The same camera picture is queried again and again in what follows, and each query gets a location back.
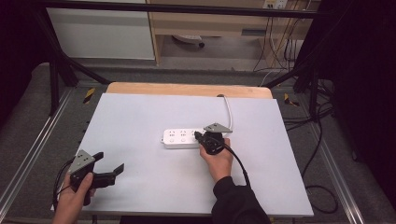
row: person's right hand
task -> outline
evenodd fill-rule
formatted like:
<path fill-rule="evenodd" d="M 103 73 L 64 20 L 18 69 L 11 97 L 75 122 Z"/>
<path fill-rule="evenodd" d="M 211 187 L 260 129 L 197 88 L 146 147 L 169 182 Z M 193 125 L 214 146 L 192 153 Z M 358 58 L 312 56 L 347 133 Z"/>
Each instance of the person's right hand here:
<path fill-rule="evenodd" d="M 224 143 L 230 145 L 230 139 L 224 138 Z M 205 148 L 200 145 L 200 155 L 209 166 L 209 172 L 213 177 L 215 183 L 225 176 L 231 175 L 231 167 L 233 165 L 233 154 L 227 149 L 223 149 L 217 155 L 209 155 L 206 153 Z"/>

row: black jacket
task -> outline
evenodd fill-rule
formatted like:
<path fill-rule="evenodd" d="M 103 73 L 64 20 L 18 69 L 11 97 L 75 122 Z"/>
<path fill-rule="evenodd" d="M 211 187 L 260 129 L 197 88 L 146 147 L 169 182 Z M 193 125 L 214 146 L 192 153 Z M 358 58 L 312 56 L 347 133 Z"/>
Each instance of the black jacket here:
<path fill-rule="evenodd" d="M 223 177 L 213 188 L 218 199 L 212 208 L 214 224 L 270 224 L 253 190 L 248 186 L 236 186 L 233 178 Z"/>

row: power strip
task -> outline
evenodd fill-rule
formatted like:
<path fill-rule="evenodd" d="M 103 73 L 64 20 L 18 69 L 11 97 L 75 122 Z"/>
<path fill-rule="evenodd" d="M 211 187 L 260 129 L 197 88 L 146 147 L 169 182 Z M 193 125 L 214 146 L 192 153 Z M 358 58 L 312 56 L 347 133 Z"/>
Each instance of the power strip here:
<path fill-rule="evenodd" d="M 198 148 L 199 143 L 195 139 L 195 132 L 204 134 L 204 129 L 166 129 L 163 131 L 163 139 L 161 142 L 165 148 Z"/>

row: power strip outlet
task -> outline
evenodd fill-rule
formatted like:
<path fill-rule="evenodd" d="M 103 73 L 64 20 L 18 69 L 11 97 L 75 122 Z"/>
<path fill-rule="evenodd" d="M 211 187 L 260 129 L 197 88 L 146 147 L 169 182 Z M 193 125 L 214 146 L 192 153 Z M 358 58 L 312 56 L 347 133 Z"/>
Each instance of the power strip outlet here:
<path fill-rule="evenodd" d="M 285 9 L 288 0 L 265 0 L 262 8 Z"/>
<path fill-rule="evenodd" d="M 285 9 L 288 0 L 276 0 L 274 9 Z"/>
<path fill-rule="evenodd" d="M 274 9 L 276 5 L 276 0 L 265 0 L 262 8 Z"/>
<path fill-rule="evenodd" d="M 204 129 L 166 129 L 163 131 L 163 139 L 161 141 L 165 148 L 198 148 L 199 143 L 195 139 L 195 132 L 204 134 Z"/>

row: white table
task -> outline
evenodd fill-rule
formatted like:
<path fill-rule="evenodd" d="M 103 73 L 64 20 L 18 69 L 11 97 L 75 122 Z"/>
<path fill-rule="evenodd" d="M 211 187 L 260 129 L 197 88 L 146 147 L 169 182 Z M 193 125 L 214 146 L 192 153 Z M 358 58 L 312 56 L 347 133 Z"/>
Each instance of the white table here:
<path fill-rule="evenodd" d="M 271 217 L 313 216 L 276 100 L 229 98 L 231 146 Z M 228 125 L 219 97 L 105 93 L 80 149 L 105 157 L 94 171 L 125 170 L 116 185 L 96 191 L 83 211 L 111 215 L 207 216 L 216 201 L 213 180 L 198 149 L 165 149 L 163 131 Z M 235 184 L 245 185 L 234 161 Z"/>

